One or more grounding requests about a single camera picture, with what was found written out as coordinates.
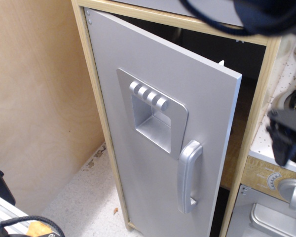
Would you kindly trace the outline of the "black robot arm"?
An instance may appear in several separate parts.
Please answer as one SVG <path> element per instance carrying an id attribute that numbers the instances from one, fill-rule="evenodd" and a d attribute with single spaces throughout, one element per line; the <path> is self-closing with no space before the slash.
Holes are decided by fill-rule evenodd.
<path id="1" fill-rule="evenodd" d="M 181 4 L 192 15 L 221 32 L 235 36 L 262 35 L 277 37 L 296 35 L 296 0 L 236 0 L 234 7 L 243 28 L 233 29 L 211 19 L 189 1 Z M 289 108 L 268 113 L 267 131 L 272 139 L 275 161 L 285 166 L 296 159 L 296 90 L 291 94 Z"/>

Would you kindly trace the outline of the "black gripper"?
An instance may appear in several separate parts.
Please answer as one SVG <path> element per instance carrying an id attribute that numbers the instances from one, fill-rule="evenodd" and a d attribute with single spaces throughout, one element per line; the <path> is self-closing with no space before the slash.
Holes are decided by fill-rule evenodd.
<path id="1" fill-rule="evenodd" d="M 289 160 L 296 163 L 296 110 L 272 109 L 267 116 L 276 163 L 279 166 L 285 166 Z"/>

